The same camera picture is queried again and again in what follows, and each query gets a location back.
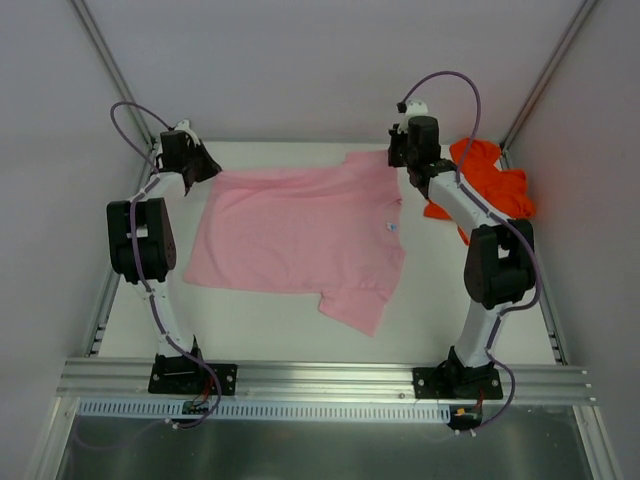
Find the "pink t shirt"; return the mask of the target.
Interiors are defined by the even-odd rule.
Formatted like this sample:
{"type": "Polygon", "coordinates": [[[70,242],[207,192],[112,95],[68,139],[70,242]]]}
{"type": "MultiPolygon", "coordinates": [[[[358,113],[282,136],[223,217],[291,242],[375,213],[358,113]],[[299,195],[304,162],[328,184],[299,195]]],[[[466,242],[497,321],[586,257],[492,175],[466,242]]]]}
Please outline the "pink t shirt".
{"type": "Polygon", "coordinates": [[[330,167],[220,173],[184,280],[317,294],[322,314],[372,336],[403,269],[401,206],[384,151],[351,152],[330,167]]]}

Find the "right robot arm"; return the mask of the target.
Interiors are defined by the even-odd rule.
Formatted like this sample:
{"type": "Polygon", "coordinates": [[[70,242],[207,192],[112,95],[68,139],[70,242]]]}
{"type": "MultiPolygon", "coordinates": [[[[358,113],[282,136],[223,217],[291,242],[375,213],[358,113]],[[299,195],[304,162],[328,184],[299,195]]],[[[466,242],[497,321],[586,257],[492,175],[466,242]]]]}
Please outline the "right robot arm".
{"type": "Polygon", "coordinates": [[[436,367],[412,371],[418,399],[499,399],[492,355],[503,318],[537,284],[534,234],[527,220],[508,218],[441,155],[438,121],[413,115],[390,130],[388,163],[406,169],[411,185],[443,208],[468,239],[464,285],[470,305],[462,333],[436,367]]]}

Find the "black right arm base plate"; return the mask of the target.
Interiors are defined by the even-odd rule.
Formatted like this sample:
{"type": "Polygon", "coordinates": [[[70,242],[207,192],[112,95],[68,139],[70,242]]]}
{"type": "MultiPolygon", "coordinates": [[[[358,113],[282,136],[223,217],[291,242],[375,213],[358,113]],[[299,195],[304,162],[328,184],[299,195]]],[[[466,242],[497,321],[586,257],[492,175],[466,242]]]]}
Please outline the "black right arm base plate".
{"type": "Polygon", "coordinates": [[[416,399],[501,400],[504,396],[500,376],[493,364],[479,368],[416,367],[412,369],[416,399]]]}

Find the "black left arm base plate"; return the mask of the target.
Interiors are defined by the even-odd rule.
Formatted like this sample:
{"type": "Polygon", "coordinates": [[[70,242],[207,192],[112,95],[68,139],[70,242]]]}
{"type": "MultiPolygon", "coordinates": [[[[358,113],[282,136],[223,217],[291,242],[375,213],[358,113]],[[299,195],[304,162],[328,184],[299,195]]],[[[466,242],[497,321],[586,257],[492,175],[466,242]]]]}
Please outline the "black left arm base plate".
{"type": "MultiPolygon", "coordinates": [[[[237,365],[208,363],[207,366],[217,376],[221,394],[233,396],[236,390],[237,365]]],[[[202,365],[184,357],[156,358],[148,382],[149,393],[195,396],[206,390],[218,394],[213,376],[202,365]]]]}

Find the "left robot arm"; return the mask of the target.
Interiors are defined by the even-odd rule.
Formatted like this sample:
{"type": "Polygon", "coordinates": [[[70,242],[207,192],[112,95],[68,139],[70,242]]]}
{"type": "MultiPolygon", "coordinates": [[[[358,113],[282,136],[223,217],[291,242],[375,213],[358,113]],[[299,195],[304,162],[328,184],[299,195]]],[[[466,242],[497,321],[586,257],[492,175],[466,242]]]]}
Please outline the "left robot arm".
{"type": "Polygon", "coordinates": [[[204,362],[190,324],[178,317],[171,303],[169,283],[177,246],[167,201],[187,196],[195,184],[222,168],[187,120],[160,135],[152,165],[157,171],[138,193],[106,207],[111,265],[140,295],[157,336],[148,391],[221,396],[224,389],[215,367],[204,362]]]}

